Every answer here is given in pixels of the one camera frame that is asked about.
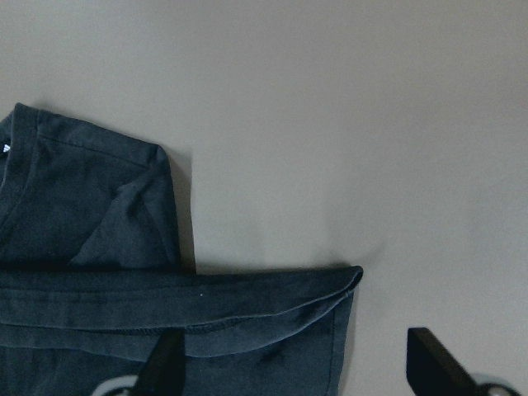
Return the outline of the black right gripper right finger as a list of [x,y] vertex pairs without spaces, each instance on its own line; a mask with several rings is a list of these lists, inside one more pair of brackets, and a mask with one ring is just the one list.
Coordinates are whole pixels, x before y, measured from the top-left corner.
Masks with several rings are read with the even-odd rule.
[[482,395],[467,370],[428,328],[409,328],[406,378],[419,396]]

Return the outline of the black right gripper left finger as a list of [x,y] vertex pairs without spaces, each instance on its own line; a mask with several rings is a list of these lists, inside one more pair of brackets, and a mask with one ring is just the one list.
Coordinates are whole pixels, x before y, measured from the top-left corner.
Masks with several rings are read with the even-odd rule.
[[134,395],[182,395],[185,384],[184,332],[162,334],[134,383]]

